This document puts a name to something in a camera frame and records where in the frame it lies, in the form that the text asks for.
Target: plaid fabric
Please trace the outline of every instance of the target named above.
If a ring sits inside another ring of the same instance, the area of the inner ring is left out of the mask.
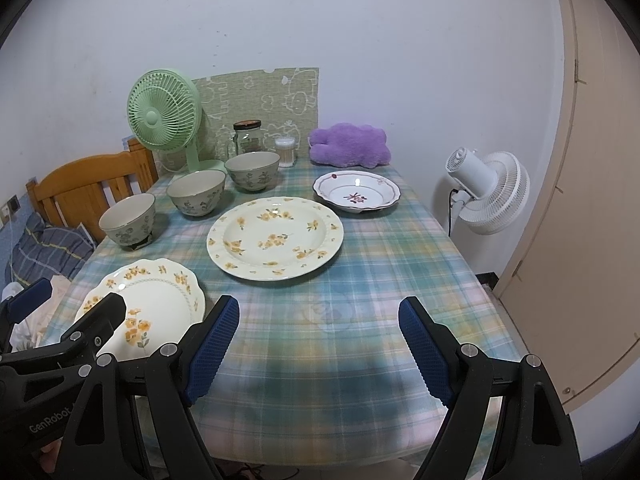
[[[94,243],[84,228],[47,224],[33,212],[4,270],[7,283],[28,286],[40,278],[65,276],[72,280],[94,252]]]
[[[260,194],[228,181],[214,215],[188,219],[158,197],[154,235],[135,253],[108,238],[76,276],[46,334],[58,340],[87,292],[107,273],[139,258],[170,258],[191,269],[210,308],[221,294],[240,304],[240,325],[209,393],[191,410],[210,453],[240,462],[306,466],[361,465],[427,449],[446,409],[431,397],[398,327],[398,306],[417,296],[436,322],[488,355],[519,360],[494,307],[462,256],[414,192],[390,167],[373,172],[401,189],[397,206],[360,215],[339,212],[344,243],[306,276],[246,282],[207,256],[206,234],[223,211],[257,196],[313,198],[315,178],[330,168],[308,160],[280,170]],[[141,402],[145,434],[148,409]],[[492,402],[477,453],[486,462],[499,410]],[[157,445],[153,436],[147,443]]]

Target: fluffy purple toy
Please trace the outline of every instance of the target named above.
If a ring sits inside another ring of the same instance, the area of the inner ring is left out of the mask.
[[[309,145],[312,161],[337,168],[363,166],[370,169],[391,162],[385,131],[368,124],[358,127],[339,123],[328,130],[318,128],[309,134]]]

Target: door frame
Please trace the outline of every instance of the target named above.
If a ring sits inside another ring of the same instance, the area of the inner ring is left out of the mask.
[[[564,31],[564,82],[562,83],[562,102],[560,105],[560,118],[556,139],[551,151],[549,165],[546,169],[542,187],[533,206],[529,221],[520,237],[520,241],[513,251],[509,263],[495,285],[494,294],[497,298],[503,294],[511,280],[519,280],[518,268],[531,247],[540,224],[546,215],[551,204],[560,170],[564,163],[569,138],[574,123],[575,99],[577,93],[577,73],[578,73],[578,44],[577,31],[575,27],[574,3],[572,0],[560,0],[560,13],[562,19],[562,30]]]

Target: blue plaid pillow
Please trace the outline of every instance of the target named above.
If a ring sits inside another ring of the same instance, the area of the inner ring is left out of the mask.
[[[60,274],[72,280],[94,252],[82,231],[46,223],[33,212],[4,271],[7,283],[30,285]]]

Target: fan center cap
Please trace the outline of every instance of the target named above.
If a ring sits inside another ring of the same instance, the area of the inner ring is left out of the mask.
[[[149,110],[146,113],[146,117],[145,118],[146,118],[146,123],[149,126],[156,126],[156,124],[158,124],[158,119],[160,119],[160,115],[155,110]]]

